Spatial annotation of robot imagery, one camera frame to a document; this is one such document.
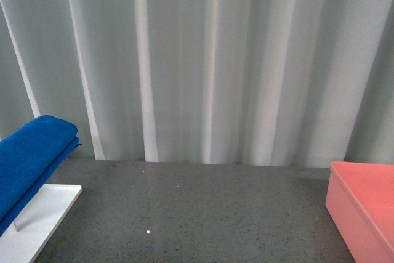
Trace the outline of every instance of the pink plastic tray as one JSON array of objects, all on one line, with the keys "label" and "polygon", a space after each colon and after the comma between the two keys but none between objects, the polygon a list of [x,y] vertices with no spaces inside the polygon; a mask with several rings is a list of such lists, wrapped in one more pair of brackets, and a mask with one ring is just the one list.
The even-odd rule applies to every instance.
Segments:
[{"label": "pink plastic tray", "polygon": [[326,207],[356,262],[394,262],[394,166],[332,163]]}]

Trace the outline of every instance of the blue towel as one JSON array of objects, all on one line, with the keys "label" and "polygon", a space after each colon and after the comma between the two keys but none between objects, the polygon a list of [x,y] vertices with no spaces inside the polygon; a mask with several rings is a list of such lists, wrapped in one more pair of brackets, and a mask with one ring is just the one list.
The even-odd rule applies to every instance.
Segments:
[{"label": "blue towel", "polygon": [[77,128],[44,115],[0,142],[0,235],[79,143]]}]

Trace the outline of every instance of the white stand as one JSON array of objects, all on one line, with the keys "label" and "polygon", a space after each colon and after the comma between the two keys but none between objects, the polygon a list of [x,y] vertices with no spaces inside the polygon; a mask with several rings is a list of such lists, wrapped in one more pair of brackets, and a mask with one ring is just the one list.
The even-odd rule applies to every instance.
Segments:
[{"label": "white stand", "polygon": [[33,262],[81,190],[79,185],[44,184],[0,237],[1,262]]}]

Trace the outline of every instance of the pink box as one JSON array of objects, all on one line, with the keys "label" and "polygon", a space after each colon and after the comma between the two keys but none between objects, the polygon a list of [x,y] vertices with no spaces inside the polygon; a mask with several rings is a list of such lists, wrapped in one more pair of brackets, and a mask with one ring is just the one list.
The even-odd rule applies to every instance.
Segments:
[{"label": "pink box", "polygon": [[356,262],[394,262],[394,166],[332,163],[326,207]]}]

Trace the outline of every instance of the gray countertop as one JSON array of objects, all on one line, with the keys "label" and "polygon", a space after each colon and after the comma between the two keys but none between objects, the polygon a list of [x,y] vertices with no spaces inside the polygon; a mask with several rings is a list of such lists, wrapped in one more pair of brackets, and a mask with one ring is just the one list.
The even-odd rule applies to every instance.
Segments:
[{"label": "gray countertop", "polygon": [[66,160],[82,194],[35,262],[354,262],[329,169]]}]

